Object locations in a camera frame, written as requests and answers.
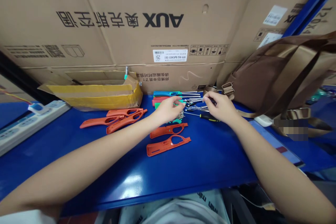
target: hand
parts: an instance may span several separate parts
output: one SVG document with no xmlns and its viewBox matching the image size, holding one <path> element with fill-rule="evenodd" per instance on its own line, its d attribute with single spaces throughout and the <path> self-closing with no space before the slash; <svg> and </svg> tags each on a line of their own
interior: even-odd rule
<svg viewBox="0 0 336 224">
<path fill-rule="evenodd" d="M 209 97 L 215 100 L 217 103 L 216 106 L 211 102 Z M 203 101 L 208 106 L 210 114 L 226 124 L 229 124 L 232 120 L 241 118 L 232 101 L 225 95 L 209 91 L 203 97 Z"/>
<path fill-rule="evenodd" d="M 151 114 L 160 125 L 173 121 L 184 109 L 186 104 L 179 101 L 178 96 L 172 96 L 163 100 L 160 106 Z"/>
</svg>

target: open cardboard box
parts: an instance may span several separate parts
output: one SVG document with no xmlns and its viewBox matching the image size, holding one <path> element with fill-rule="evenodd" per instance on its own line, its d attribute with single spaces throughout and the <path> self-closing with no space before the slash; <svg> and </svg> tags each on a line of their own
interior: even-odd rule
<svg viewBox="0 0 336 224">
<path fill-rule="evenodd" d="M 80 111 L 137 108 L 141 104 L 142 91 L 133 72 L 128 73 L 126 80 L 125 71 L 80 71 L 66 75 L 69 79 L 55 75 L 39 89 Z"/>
</svg>

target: white fabric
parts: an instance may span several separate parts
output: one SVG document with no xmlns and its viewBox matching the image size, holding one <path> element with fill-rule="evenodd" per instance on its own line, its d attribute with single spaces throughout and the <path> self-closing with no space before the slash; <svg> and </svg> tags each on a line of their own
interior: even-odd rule
<svg viewBox="0 0 336 224">
<path fill-rule="evenodd" d="M 30 210 L 0 217 L 0 224 L 56 224 L 56 221 L 41 210 Z"/>
<path fill-rule="evenodd" d="M 180 196 L 179 200 L 189 200 L 202 204 L 207 209 L 218 214 L 227 223 L 230 223 L 228 214 L 225 209 L 222 194 L 219 189 L 204 191 L 199 193 L 187 194 Z M 173 198 L 161 199 L 144 204 L 125 206 L 121 209 L 119 224 L 143 224 L 157 209 L 171 202 Z"/>
<path fill-rule="evenodd" d="M 211 209 L 190 200 L 174 199 L 160 207 L 142 224 L 227 224 Z"/>
</svg>

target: white sticker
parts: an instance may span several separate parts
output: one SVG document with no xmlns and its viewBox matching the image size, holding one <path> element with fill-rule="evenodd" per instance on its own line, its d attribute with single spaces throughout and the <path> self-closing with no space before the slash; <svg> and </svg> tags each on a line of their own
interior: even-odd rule
<svg viewBox="0 0 336 224">
<path fill-rule="evenodd" d="M 276 26 L 282 16 L 286 13 L 287 8 L 283 8 L 277 5 L 274 5 L 271 11 L 269 12 L 268 16 L 266 17 L 263 24 L 270 25 L 270 26 Z"/>
<path fill-rule="evenodd" d="M 271 43 L 277 39 L 280 39 L 282 37 L 283 34 L 278 34 L 278 33 L 267 33 L 267 35 L 265 36 L 265 38 L 262 40 L 262 42 L 260 43 L 260 45 L 258 46 L 258 48 Z"/>
<path fill-rule="evenodd" d="M 188 49 L 179 50 L 153 50 L 154 62 L 185 62 Z"/>
</svg>

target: electrical cable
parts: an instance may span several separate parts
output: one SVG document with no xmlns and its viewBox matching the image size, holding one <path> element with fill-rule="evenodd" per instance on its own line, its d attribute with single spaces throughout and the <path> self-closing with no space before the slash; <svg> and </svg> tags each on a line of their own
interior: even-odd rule
<svg viewBox="0 0 336 224">
<path fill-rule="evenodd" d="M 258 208 L 264 208 L 264 207 L 267 207 L 267 206 L 269 206 L 269 205 L 274 205 L 274 203 L 267 203 L 267 204 L 264 204 L 264 205 L 261 205 L 261 206 L 259 206 L 259 205 L 256 205 L 256 204 L 254 204 L 254 203 L 252 203 L 251 201 L 249 201 L 247 198 L 245 198 L 243 195 L 240 195 L 241 197 L 243 197 L 244 199 L 246 199 L 248 202 L 250 202 L 252 205 L 254 205 L 255 207 L 258 207 Z"/>
<path fill-rule="evenodd" d="M 14 98 L 16 98 L 18 100 L 21 100 L 21 101 L 24 101 L 25 103 L 28 103 L 28 105 L 33 105 L 33 103 L 31 103 L 30 101 L 28 101 L 26 99 L 23 99 L 23 98 L 21 98 L 19 96 L 16 96 L 15 94 L 11 94 L 8 91 L 6 91 L 5 89 L 0 88 L 0 91 L 3 92 L 6 95 L 12 96 L 12 97 L 14 97 Z"/>
</svg>

